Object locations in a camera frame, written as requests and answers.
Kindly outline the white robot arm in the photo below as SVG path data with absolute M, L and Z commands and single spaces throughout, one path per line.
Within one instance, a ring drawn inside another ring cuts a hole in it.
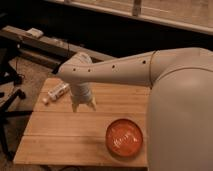
M 156 50 L 99 63 L 77 53 L 57 76 L 78 101 L 90 96 L 90 82 L 150 87 L 149 171 L 213 171 L 213 51 Z

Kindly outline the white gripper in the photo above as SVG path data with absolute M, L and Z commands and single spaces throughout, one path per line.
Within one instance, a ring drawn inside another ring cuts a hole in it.
M 77 112 L 78 104 L 88 104 L 90 108 L 96 111 L 96 101 L 93 98 L 89 83 L 74 84 L 70 86 L 72 110 Z

